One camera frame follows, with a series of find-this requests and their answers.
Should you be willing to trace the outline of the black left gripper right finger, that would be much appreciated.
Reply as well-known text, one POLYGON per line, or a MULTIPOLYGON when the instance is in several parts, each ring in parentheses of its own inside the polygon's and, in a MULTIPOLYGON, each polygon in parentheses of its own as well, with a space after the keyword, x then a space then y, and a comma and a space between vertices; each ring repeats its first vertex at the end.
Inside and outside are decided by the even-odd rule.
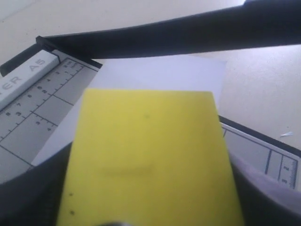
POLYGON ((299 226, 301 193, 269 178, 234 154, 229 154, 247 226, 299 226))

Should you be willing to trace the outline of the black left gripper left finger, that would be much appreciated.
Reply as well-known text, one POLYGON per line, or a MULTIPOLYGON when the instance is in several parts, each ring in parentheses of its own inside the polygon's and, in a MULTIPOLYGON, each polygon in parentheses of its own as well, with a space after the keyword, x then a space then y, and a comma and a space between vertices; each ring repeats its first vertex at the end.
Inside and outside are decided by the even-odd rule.
POLYGON ((71 144, 40 165, 0 185, 2 226, 54 226, 71 144))

